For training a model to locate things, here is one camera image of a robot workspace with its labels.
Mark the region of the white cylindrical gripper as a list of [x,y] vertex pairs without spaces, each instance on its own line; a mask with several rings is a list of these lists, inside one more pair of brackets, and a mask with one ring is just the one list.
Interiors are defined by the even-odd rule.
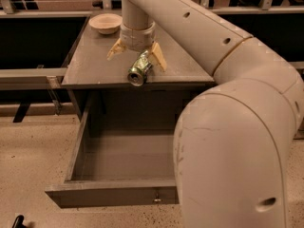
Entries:
[[116,55],[125,52],[127,49],[143,51],[149,49],[148,59],[153,66],[159,66],[162,71],[166,71],[167,63],[162,54],[160,45],[155,41],[155,23],[149,28],[136,30],[121,25],[120,39],[118,39],[106,55],[108,61]]

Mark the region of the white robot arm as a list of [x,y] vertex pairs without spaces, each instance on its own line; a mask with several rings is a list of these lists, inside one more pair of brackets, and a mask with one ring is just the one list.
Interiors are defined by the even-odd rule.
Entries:
[[303,80],[248,32],[191,0],[123,0],[149,15],[214,78],[174,133],[185,228],[288,228],[288,148]]

